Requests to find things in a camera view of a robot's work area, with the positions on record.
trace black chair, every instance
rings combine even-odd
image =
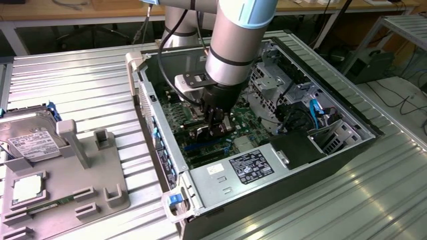
[[[64,43],[64,41],[88,31],[90,32],[92,48],[97,47],[97,43],[96,43],[97,32],[106,33],[114,37],[124,39],[125,44],[129,45],[132,40],[129,36],[116,31],[118,29],[117,24],[116,23],[112,24],[112,29],[102,27],[104,25],[105,24],[88,24],[82,26],[73,25],[73,31],[62,36],[60,35],[58,27],[52,26],[50,29],[53,31],[54,38],[56,38],[54,39],[56,47],[60,50],[66,49],[66,43]]]

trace slatted metal surface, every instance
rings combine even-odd
[[[425,239],[424,144],[417,145],[292,35],[282,41],[385,136],[333,176],[204,239]]]
[[[427,17],[420,15],[385,16],[381,23],[427,51]]]
[[[205,239],[424,238],[427,156],[422,148],[292,35],[273,32],[266,36],[282,40],[380,127],[385,137],[332,177]],[[73,230],[61,239],[178,239],[160,205],[160,185],[122,78],[124,54],[140,48],[114,47],[14,60],[9,109],[50,100],[62,118],[77,120],[80,138],[98,128],[116,135],[130,207]]]
[[[144,45],[145,50],[154,48]],[[126,80],[125,54],[140,50],[134,45],[14,58],[6,108],[52,101],[62,120],[76,121],[78,138],[106,128],[118,148],[130,207],[60,239],[178,239],[160,204],[161,188]]]

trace warning label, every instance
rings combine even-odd
[[[47,131],[9,138],[7,142],[27,160],[60,151]]]
[[[230,159],[229,163],[242,184],[249,184],[274,173],[260,150]]]

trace robotic arm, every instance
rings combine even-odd
[[[228,115],[241,94],[258,53],[277,0],[142,0],[166,6],[165,35],[176,25],[184,9],[184,21],[165,43],[166,47],[197,44],[196,12],[205,12],[201,26],[213,27],[205,72],[176,76],[174,86],[186,95],[201,92],[201,112],[208,132],[220,136],[229,131]]]

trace wooden desk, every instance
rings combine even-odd
[[[5,7],[5,5],[2,3],[0,3],[0,13],[2,12],[2,8]]]
[[[345,13],[365,13],[365,12],[389,12],[389,11],[402,11],[402,14],[404,15],[408,15],[413,8],[420,5],[414,0],[402,0],[404,4],[405,4],[405,7],[401,3],[397,3],[397,5],[401,7],[397,8],[396,5],[390,4],[390,5],[370,5],[368,2],[365,2],[364,0],[352,0],[350,1],[350,4],[345,10]],[[338,16],[338,12],[340,12],[340,9],[342,9],[342,6],[345,4],[345,0],[340,0],[340,2],[337,4],[334,4],[336,6],[336,11],[334,13],[332,13],[330,17],[328,18],[326,22],[325,22],[325,25],[324,25],[324,29],[320,33],[320,36],[314,42],[314,45],[313,45],[313,48],[316,49],[328,32],[329,32],[329,29],[333,25],[333,22],[336,20],[336,17]],[[380,45],[384,45],[385,42],[388,41],[389,39],[389,36],[388,37],[384,37],[384,39],[380,41]]]
[[[80,6],[81,10],[74,10],[66,6],[54,4],[52,0],[26,0],[25,4],[5,5],[0,16],[5,21],[142,17],[146,16],[146,6],[148,4],[141,2],[140,8],[96,11],[92,4],[89,4]],[[153,6],[150,15],[164,16],[164,6]]]
[[[336,19],[337,12],[342,7],[341,0],[337,4],[321,5],[318,3],[301,2],[296,4],[292,0],[278,0],[276,5],[276,15],[313,15],[321,14],[326,7],[330,14],[322,32],[317,39],[317,47],[325,37],[326,32]],[[404,0],[406,12],[409,13],[414,6],[414,0]],[[380,12],[394,8],[390,6],[372,6],[364,0],[352,0],[346,12]],[[150,11],[150,21],[164,20],[165,8],[154,6]],[[92,5],[81,6],[81,10],[56,5],[52,0],[26,0],[25,4],[6,4],[0,6],[0,29],[9,42],[17,56],[27,55],[27,50],[15,33],[15,28],[46,27],[86,24],[112,24],[142,22],[146,15],[146,5],[141,3],[141,8],[96,11]]]
[[[402,0],[404,5],[397,2],[396,5],[398,6],[398,11],[404,11],[405,8],[413,8],[417,5],[420,5],[414,0]],[[345,1],[340,1],[340,3],[337,4],[336,8],[341,9],[341,7],[344,6]],[[394,4],[389,4],[389,5],[370,5],[368,2],[365,2],[364,0],[352,0],[348,9],[345,11],[345,13],[352,10],[374,10],[374,9],[388,9],[389,11],[392,11],[393,9],[397,10]]]

